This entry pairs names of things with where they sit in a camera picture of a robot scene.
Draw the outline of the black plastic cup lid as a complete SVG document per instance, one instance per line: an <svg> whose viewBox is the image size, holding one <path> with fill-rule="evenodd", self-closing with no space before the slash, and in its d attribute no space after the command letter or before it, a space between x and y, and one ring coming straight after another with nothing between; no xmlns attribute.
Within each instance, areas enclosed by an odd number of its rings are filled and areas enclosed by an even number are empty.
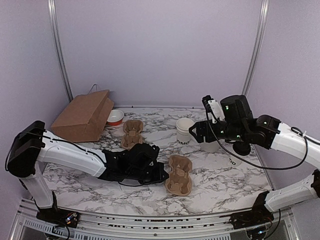
<svg viewBox="0 0 320 240"><path fill-rule="evenodd" d="M251 153L251 146L246 142L236 141L233 143L232 148L240 156L247 156Z"/></svg>

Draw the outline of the white paper coffee cup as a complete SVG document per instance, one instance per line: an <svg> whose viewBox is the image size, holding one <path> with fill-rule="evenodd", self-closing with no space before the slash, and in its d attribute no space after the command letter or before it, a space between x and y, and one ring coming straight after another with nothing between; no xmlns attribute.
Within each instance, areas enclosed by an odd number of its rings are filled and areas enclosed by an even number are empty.
<svg viewBox="0 0 320 240"><path fill-rule="evenodd" d="M228 164L232 167L238 167L242 161L233 155L229 155Z"/></svg>

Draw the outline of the brown paper bag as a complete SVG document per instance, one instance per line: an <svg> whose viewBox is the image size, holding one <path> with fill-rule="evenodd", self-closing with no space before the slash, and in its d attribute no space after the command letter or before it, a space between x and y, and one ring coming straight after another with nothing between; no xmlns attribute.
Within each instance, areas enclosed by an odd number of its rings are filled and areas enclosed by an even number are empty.
<svg viewBox="0 0 320 240"><path fill-rule="evenodd" d="M74 143L100 139L114 107L108 89L76 96L51 125L58 137Z"/></svg>

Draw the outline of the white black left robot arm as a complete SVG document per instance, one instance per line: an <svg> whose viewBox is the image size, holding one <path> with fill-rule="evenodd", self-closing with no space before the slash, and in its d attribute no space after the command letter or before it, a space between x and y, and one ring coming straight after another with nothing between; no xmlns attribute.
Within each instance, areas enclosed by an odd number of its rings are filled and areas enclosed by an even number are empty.
<svg viewBox="0 0 320 240"><path fill-rule="evenodd" d="M134 180L142 186L162 183L169 175L157 160L159 147L138 143L130 150L91 149L62 139L36 120L18 133L5 159L5 170L19 178L38 208L37 217L70 225L78 213L58 208L57 198L46 184L39 163L53 163L82 171L104 181Z"/></svg>

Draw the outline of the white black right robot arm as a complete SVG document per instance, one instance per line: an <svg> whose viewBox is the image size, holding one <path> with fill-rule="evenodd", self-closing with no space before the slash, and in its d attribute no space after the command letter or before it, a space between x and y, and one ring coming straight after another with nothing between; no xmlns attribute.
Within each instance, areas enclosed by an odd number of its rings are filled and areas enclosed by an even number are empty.
<svg viewBox="0 0 320 240"><path fill-rule="evenodd" d="M206 120L198 121L188 131L198 143L232 144L230 155L240 161L257 145L286 153L309 163L316 169L305 179L279 190L260 193L250 210L234 213L230 222L239 228L273 220L273 213L291 205L320 196L320 142L297 127L289 126L270 115L255 118L245 95L231 95L216 101L210 95L202 98Z"/></svg>

